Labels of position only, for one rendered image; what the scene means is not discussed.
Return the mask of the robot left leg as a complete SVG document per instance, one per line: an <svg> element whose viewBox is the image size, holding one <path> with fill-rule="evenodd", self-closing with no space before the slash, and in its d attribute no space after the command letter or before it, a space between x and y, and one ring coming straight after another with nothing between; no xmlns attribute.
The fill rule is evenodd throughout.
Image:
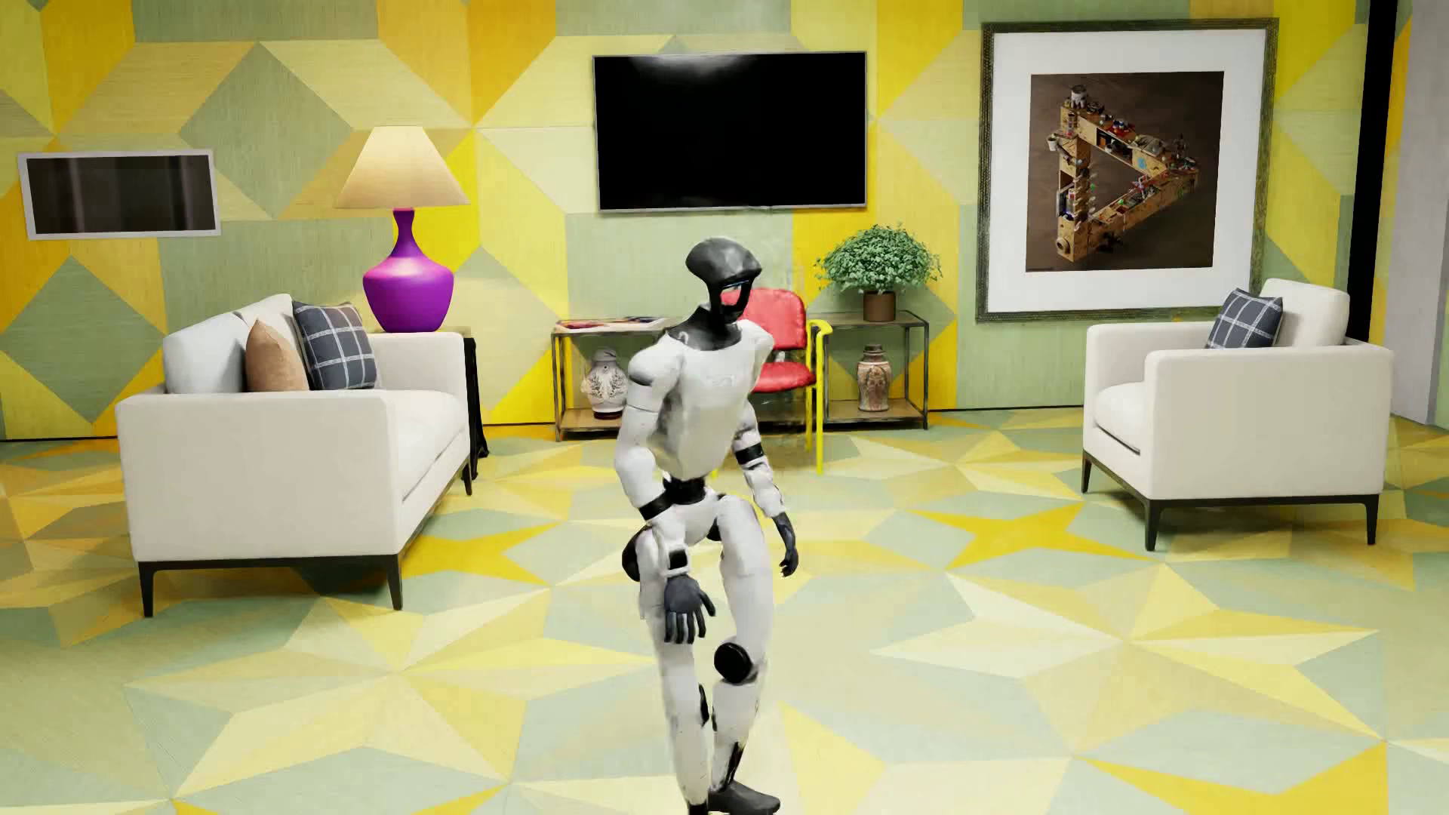
<svg viewBox="0 0 1449 815"><path fill-rule="evenodd" d="M764 529L751 505L726 496L717 509L714 525L722 539L720 573L735 616L735 637L714 650L714 671L720 680L713 692L714 751L709 806L727 815L772 815L780 800L746 786L736 777L736 770L756 719L767 673L774 568Z"/></svg>

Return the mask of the robot leg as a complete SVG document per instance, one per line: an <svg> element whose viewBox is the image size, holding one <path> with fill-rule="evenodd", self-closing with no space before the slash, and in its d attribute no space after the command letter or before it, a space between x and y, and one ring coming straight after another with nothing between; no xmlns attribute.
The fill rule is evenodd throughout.
<svg viewBox="0 0 1449 815"><path fill-rule="evenodd" d="M700 539L707 532L709 524L690 526L690 510L682 506L674 508L682 515L688 553L690 542ZM639 613L655 648L677 782L685 800L687 815L707 815L710 789L710 756L704 731L707 713L701 708L693 644L662 641L662 593L667 579L656 571L658 551L648 524L636 534L632 547L639 574Z"/></svg>
<svg viewBox="0 0 1449 815"><path fill-rule="evenodd" d="M756 719L767 673L774 568L764 529L751 505L726 496L717 509L714 525L722 539L720 573L735 616L735 637L714 650L714 671L720 680L713 692L714 751L709 806L727 815L772 815L780 800L746 786L736 777L736 770Z"/></svg>

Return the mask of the robot right leg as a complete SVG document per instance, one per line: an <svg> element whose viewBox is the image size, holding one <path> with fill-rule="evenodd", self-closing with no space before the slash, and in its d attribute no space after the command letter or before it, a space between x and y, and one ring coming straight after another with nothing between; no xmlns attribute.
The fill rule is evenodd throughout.
<svg viewBox="0 0 1449 815"><path fill-rule="evenodd" d="M682 506L674 508L682 515L688 553L690 542L700 539L707 532L709 524L690 526L690 510ZM704 731L707 713L701 708L693 644L662 641L662 593L667 579L656 571L658 551L648 524L636 534L632 547L639 574L639 613L655 648L677 782L685 800L687 815L707 815L710 789L710 756Z"/></svg>

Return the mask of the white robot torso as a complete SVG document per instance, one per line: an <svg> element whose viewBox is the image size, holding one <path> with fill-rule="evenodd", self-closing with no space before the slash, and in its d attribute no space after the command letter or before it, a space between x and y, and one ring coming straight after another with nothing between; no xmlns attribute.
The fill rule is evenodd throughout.
<svg viewBox="0 0 1449 815"><path fill-rule="evenodd" d="M698 349L672 335L646 348L671 351L680 360L678 380L664 397L659 426L649 438L656 470L675 481L709 476L735 451L742 405L774 347L756 323L740 320L738 328L739 339L724 348Z"/></svg>

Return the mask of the brown striped ceramic vase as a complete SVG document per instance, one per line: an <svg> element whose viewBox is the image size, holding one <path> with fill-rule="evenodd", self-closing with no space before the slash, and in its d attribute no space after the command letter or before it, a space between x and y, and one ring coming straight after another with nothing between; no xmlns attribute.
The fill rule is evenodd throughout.
<svg viewBox="0 0 1449 815"><path fill-rule="evenodd" d="M858 410L881 413L890 409L893 367L882 344L865 344L856 365Z"/></svg>

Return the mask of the white patterned ceramic vase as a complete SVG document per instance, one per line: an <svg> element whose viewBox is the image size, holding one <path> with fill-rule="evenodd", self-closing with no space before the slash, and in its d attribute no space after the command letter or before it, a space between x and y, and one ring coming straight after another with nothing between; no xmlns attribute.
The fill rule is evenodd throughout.
<svg viewBox="0 0 1449 815"><path fill-rule="evenodd" d="M581 378L581 393L596 419L617 419L626 406L629 378L617 363L611 347L600 347L591 355L588 371Z"/></svg>

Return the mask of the robot head, black visor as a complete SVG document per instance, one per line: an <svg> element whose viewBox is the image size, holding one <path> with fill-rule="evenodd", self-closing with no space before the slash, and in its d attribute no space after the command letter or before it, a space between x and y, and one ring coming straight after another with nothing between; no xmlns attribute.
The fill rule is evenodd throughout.
<svg viewBox="0 0 1449 815"><path fill-rule="evenodd" d="M762 273L758 258L742 244L726 236L711 236L690 249L688 271L709 290L707 320L724 328L743 313L753 281Z"/></svg>

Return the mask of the green potted plant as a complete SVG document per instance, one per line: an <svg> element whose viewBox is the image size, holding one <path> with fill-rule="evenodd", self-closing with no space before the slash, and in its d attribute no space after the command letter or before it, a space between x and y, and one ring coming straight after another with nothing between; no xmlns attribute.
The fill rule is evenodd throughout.
<svg viewBox="0 0 1449 815"><path fill-rule="evenodd" d="M862 294L867 322L895 319L897 291L942 276L939 255L900 225L872 225L843 238L814 265L827 286Z"/></svg>

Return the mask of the dark plaid cushion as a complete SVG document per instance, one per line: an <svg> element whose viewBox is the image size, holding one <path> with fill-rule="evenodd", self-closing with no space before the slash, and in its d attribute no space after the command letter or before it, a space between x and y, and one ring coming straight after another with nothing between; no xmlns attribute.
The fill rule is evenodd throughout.
<svg viewBox="0 0 1449 815"><path fill-rule="evenodd" d="M304 373L312 390L371 390L378 384L375 355L356 307L294 302Z"/></svg>
<svg viewBox="0 0 1449 815"><path fill-rule="evenodd" d="M1282 297L1261 297L1235 289L1214 318L1204 347L1213 349L1274 347L1282 316Z"/></svg>

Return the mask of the large framed triangle artwork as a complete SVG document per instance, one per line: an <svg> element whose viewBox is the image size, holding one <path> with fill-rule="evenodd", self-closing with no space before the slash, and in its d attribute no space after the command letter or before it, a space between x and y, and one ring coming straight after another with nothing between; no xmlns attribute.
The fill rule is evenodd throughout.
<svg viewBox="0 0 1449 815"><path fill-rule="evenodd" d="M977 320L1255 289L1277 45L1275 17L982 23Z"/></svg>

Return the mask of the metal frame console table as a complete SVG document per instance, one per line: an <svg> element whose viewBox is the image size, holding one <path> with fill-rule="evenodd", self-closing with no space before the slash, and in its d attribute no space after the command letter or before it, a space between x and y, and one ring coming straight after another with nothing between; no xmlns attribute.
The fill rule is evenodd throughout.
<svg viewBox="0 0 1449 815"><path fill-rule="evenodd" d="M617 363L627 368L632 355L643 347L655 344L664 329L649 332L609 332L597 335L551 332L551 389L556 439L569 435L614 432L617 419L596 419L588 409L588 400L581 393L581 378L588 371L593 352L600 347L611 347Z"/></svg>
<svg viewBox="0 0 1449 815"><path fill-rule="evenodd" d="M890 322L867 322L858 312L809 312L809 319L823 319L833 326L833 332L824 338L826 348L826 418L827 425L849 423L906 423L914 422L922 428L929 426L929 328L926 319L907 309L897 309L895 319ZM853 387L843 387L838 394L832 394L833 357L830 351L832 339L843 339L846 349L858 352L853 371ZM890 390L890 409L881 413L864 413L858 410L858 381L856 365L862 357L865 344L882 344L887 358L893 367L893 381Z"/></svg>

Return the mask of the red office chair, yellow frame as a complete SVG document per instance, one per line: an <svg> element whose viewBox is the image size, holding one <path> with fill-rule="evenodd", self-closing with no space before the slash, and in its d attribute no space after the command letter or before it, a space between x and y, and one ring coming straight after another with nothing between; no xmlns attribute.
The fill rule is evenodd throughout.
<svg viewBox="0 0 1449 815"><path fill-rule="evenodd" d="M804 302L788 289L756 287L748 302L740 294L736 303L745 307L742 319L762 328L774 344L752 393L804 392L806 441L814 445L816 470L823 471L827 406L824 338L833 326L823 319L807 319Z"/></svg>

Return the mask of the black wall television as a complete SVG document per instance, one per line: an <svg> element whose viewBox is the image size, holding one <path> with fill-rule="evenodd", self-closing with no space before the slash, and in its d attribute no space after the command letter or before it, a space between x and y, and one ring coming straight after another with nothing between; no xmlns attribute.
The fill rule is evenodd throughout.
<svg viewBox="0 0 1449 815"><path fill-rule="evenodd" d="M593 58L601 212L867 204L864 51Z"/></svg>

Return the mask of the black vertical wall post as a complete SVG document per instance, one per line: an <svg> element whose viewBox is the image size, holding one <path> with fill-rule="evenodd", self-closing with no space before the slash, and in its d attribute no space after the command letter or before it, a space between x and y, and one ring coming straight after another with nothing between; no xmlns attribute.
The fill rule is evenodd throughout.
<svg viewBox="0 0 1449 815"><path fill-rule="evenodd" d="M1369 339L1400 0L1365 0L1366 42L1348 255L1348 336Z"/></svg>

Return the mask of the silver-framed wall vent panel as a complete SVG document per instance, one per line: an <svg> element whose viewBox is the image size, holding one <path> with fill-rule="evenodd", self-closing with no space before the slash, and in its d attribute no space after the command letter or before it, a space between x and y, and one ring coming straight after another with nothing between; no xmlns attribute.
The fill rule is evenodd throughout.
<svg viewBox="0 0 1449 815"><path fill-rule="evenodd" d="M32 241L222 231L210 149L20 152L16 164Z"/></svg>

